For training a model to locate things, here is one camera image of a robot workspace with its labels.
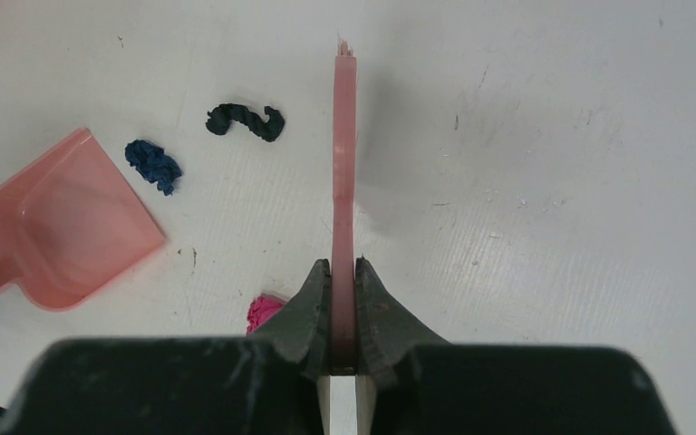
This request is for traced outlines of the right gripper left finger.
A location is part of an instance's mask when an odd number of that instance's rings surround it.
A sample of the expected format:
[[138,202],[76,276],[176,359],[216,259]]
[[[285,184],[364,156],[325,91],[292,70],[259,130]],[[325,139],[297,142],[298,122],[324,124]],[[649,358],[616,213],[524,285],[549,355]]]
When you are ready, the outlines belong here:
[[0,434],[325,434],[331,274],[248,336],[94,337],[34,362]]

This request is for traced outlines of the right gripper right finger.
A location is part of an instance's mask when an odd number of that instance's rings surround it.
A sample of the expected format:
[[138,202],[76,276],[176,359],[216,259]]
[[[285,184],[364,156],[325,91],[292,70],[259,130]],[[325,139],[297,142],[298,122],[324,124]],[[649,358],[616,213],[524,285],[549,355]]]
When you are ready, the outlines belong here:
[[356,262],[361,434],[672,434],[648,372],[596,346],[454,344]]

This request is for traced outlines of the magenta paper scrap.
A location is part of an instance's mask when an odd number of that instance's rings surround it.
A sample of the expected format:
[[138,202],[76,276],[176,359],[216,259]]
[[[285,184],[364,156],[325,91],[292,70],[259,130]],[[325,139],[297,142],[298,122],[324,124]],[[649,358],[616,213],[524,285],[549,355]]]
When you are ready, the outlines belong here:
[[286,301],[272,295],[260,295],[252,301],[246,313],[246,335],[252,334],[259,326],[277,314]]

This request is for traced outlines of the pink hand brush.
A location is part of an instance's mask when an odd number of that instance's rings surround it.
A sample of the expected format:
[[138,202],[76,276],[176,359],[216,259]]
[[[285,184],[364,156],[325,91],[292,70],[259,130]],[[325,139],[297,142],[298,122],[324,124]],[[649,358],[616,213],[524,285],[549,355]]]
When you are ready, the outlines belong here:
[[353,207],[357,149],[357,60],[340,39],[333,76],[333,240],[331,374],[353,375],[357,365]]

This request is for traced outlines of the dark blue paper scrap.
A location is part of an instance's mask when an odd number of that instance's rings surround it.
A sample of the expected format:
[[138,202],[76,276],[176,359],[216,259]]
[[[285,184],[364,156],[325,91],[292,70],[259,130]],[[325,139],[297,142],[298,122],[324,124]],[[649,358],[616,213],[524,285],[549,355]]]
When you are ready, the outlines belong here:
[[171,196],[183,172],[165,150],[148,140],[134,140],[124,148],[124,157],[146,181],[164,196]]

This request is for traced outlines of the pink plastic dustpan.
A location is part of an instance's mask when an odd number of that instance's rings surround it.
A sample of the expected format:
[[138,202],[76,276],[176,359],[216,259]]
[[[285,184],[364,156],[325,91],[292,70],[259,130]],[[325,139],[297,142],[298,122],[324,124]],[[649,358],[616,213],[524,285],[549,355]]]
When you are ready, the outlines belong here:
[[165,242],[87,129],[0,186],[0,294],[16,285],[44,310],[84,302]]

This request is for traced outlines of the black paper scrap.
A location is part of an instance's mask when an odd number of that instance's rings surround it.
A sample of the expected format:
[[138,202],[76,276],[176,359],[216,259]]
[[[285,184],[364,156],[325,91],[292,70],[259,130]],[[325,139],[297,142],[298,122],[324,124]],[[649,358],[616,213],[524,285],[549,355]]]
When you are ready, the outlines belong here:
[[282,134],[285,119],[280,111],[271,106],[264,108],[267,120],[251,111],[247,106],[237,103],[222,103],[207,113],[205,122],[207,130],[215,135],[224,136],[232,123],[239,123],[266,142],[273,142]]

